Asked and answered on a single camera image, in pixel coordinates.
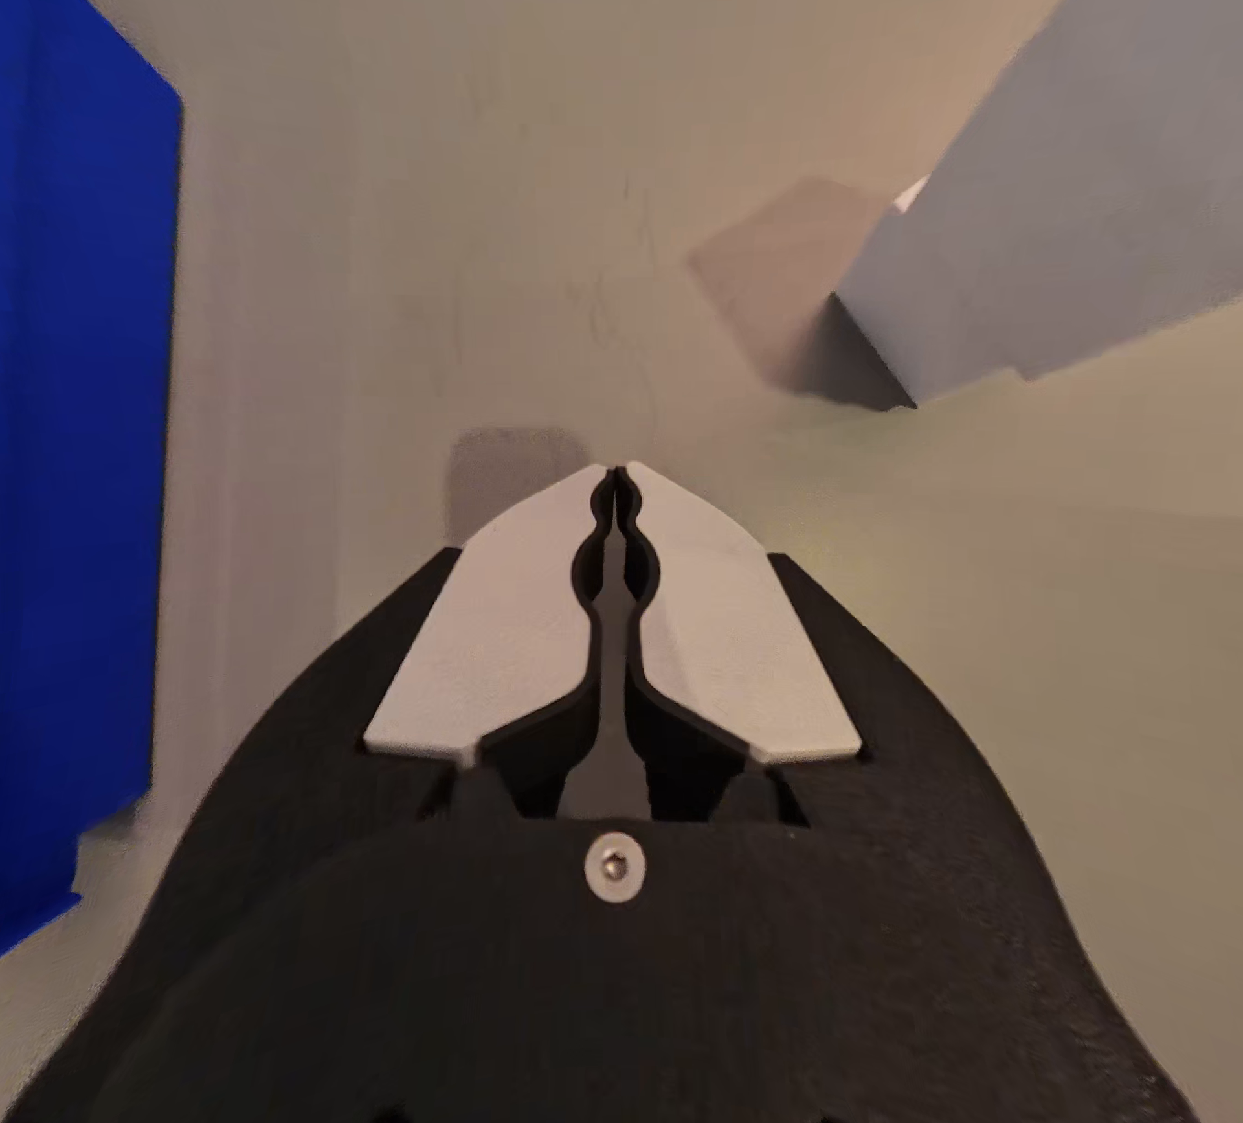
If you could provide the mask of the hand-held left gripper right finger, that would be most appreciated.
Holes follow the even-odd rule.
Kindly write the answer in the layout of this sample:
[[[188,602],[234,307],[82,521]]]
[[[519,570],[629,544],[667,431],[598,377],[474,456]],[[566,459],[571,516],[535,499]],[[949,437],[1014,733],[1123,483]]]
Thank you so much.
[[[653,468],[618,469],[625,541],[624,709],[655,821],[708,821],[758,776],[856,762],[862,737],[763,544]]]

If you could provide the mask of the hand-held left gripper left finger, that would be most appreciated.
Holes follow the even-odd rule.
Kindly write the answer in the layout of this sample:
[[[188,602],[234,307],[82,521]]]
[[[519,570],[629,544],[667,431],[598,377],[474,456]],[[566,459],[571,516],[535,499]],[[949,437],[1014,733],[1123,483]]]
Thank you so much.
[[[457,557],[364,732],[369,754],[488,771],[554,819],[601,721],[614,469],[592,464],[510,505]]]

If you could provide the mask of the blue plastic bin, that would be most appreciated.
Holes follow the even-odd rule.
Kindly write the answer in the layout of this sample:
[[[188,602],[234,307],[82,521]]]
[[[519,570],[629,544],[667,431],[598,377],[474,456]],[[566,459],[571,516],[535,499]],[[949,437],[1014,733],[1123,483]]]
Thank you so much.
[[[179,93],[89,0],[1,0],[1,953],[152,778]]]

